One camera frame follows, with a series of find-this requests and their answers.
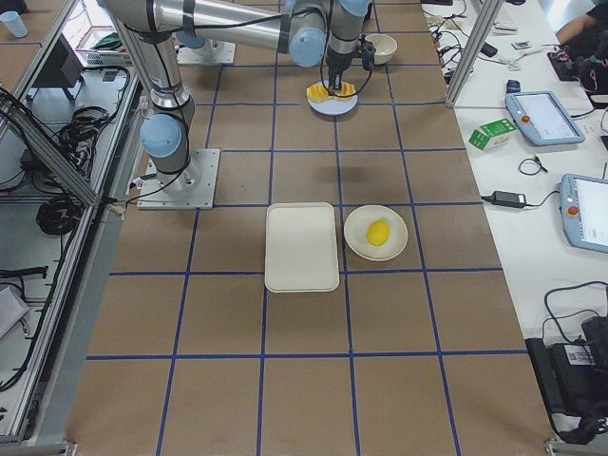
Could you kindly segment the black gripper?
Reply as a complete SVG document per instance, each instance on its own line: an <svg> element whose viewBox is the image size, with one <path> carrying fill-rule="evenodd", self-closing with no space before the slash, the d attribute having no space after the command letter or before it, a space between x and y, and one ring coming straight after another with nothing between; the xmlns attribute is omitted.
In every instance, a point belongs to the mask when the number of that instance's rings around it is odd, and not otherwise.
<svg viewBox="0 0 608 456"><path fill-rule="evenodd" d="M330 90L342 89L342 75L350 67L352 56L350 54L339 53L334 50L328 50L326 54L326 63L328 67L328 83Z"/></svg>

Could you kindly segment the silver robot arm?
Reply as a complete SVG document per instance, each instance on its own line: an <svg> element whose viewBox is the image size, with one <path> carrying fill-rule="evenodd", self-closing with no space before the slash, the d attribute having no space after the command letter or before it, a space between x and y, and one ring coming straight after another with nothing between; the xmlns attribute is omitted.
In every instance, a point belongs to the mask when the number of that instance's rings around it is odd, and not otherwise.
<svg viewBox="0 0 608 456"><path fill-rule="evenodd" d="M215 95L209 140L271 156L269 188L299 176L283 155L328 150L316 126L353 116L378 83L362 29L367 1L280 1L274 10L235 1L107 1L160 113Z"/></svg>

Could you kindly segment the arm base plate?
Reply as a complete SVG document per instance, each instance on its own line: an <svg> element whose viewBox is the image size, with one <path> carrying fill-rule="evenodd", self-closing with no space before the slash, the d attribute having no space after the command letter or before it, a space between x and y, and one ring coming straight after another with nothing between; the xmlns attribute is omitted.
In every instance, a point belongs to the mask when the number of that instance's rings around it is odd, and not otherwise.
<svg viewBox="0 0 608 456"><path fill-rule="evenodd" d="M235 60L237 45L220 41L207 41L202 47L181 46L177 53L180 66L212 67L231 65Z"/></svg>
<svg viewBox="0 0 608 456"><path fill-rule="evenodd" d="M147 174L154 177L137 184L141 192L137 207L144 210L212 209L217 187L220 150L192 149L190 163L174 180L174 177L158 173L151 159L146 166Z"/></svg>

